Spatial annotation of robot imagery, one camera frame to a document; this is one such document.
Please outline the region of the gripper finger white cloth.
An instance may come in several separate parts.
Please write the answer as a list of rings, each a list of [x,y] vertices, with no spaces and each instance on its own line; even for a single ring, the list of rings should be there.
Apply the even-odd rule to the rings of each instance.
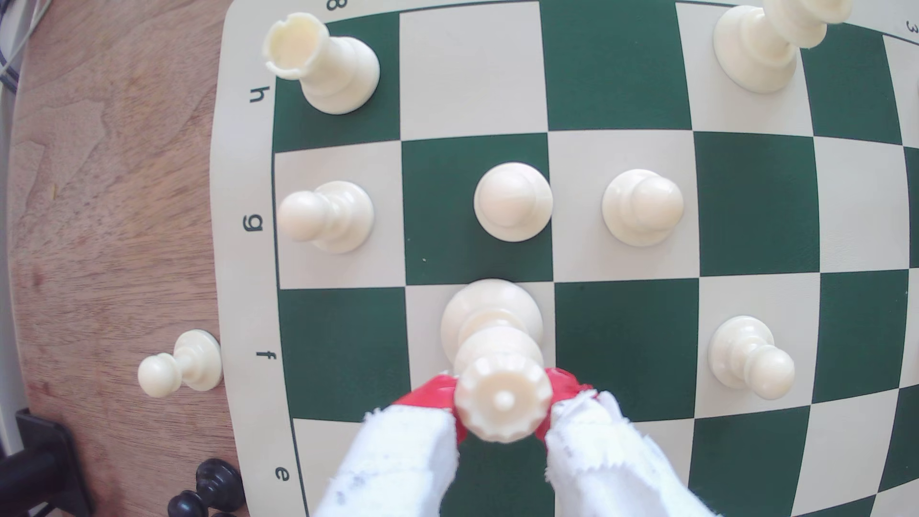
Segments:
[[[560,368],[546,374],[553,395],[535,435],[561,516],[714,516],[612,393]]]
[[[438,374],[367,413],[314,514],[438,516],[467,436],[456,386],[456,377]]]

